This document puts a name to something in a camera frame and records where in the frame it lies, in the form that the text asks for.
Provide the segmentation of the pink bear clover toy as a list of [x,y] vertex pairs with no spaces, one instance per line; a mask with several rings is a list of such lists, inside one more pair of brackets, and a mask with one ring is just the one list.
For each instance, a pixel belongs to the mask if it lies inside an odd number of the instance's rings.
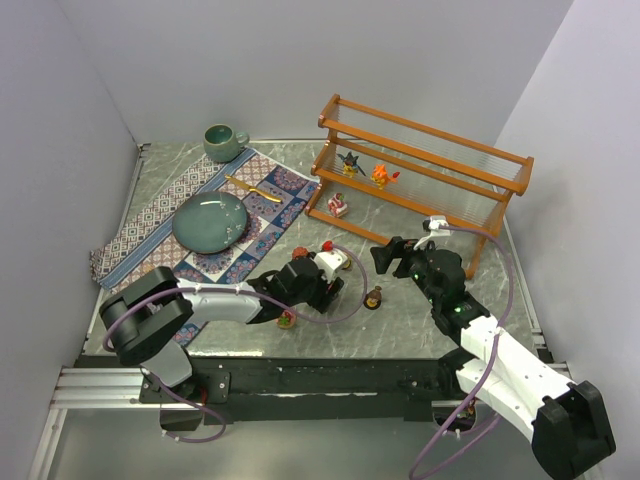
[[284,311],[277,319],[276,325],[280,329],[290,329],[295,325],[296,319],[296,315],[291,311]]

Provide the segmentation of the brown-haired bun figurine toy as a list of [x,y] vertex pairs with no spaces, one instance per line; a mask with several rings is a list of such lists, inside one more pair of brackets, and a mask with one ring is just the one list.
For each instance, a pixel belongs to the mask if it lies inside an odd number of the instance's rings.
[[363,300],[363,306],[368,310],[376,310],[382,304],[382,288],[376,285],[371,291],[369,291]]

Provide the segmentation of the strawberry cake toy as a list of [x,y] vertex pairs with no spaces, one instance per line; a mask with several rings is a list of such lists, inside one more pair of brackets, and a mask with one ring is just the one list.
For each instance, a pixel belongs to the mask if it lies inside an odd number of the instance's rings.
[[340,218],[348,212],[348,204],[345,201],[345,196],[340,192],[335,193],[328,200],[327,207],[330,214],[335,218]]

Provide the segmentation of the orange fox figurine toy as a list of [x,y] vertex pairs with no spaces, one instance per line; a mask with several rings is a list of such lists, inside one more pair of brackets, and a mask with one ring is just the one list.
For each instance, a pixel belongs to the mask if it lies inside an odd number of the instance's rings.
[[379,190],[384,190],[388,184],[396,183],[399,175],[399,171],[389,174],[386,166],[379,163],[374,166],[370,179]]

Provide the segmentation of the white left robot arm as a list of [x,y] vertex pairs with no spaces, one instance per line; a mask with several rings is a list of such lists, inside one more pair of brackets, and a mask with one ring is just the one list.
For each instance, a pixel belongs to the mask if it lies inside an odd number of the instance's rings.
[[338,272],[351,265],[337,251],[298,256],[279,270],[229,285],[203,285],[157,267],[99,308],[107,349],[124,366],[141,366],[155,380],[176,387],[193,375],[175,335],[214,321],[257,325],[295,314],[306,304],[324,314],[342,289]]

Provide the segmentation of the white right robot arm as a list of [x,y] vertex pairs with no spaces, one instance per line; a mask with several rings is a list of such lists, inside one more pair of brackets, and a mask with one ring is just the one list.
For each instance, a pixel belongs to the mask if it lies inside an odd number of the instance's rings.
[[445,389],[481,400],[531,444],[553,479],[575,479],[613,455],[616,443],[604,399],[590,382],[575,383],[515,340],[466,289],[461,257],[433,241],[392,238],[371,250],[377,273],[397,260],[431,305],[438,329],[457,345],[440,364]]

